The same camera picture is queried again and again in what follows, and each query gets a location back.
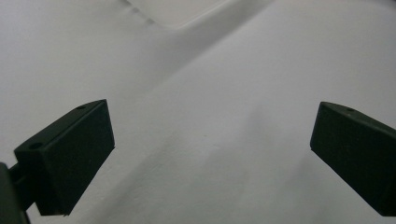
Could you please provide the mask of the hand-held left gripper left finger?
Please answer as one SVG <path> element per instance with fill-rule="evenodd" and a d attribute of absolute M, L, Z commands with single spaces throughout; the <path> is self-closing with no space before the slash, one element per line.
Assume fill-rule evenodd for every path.
<path fill-rule="evenodd" d="M 72 109 L 14 150 L 21 207 L 70 214 L 114 148 L 105 100 Z"/>

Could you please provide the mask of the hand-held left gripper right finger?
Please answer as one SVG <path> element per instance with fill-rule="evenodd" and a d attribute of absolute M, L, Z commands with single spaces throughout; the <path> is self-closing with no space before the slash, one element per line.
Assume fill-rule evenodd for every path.
<path fill-rule="evenodd" d="M 310 146 L 377 213 L 396 217 L 396 130 L 353 108 L 322 102 Z"/>

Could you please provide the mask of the white cloth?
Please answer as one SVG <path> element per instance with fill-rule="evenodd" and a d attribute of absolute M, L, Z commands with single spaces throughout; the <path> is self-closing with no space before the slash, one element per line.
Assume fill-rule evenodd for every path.
<path fill-rule="evenodd" d="M 0 161 L 99 99 L 114 151 L 32 224 L 396 224 L 309 146 L 323 101 L 396 129 L 395 0 L 237 0 L 178 29 L 127 0 L 0 0 Z"/>

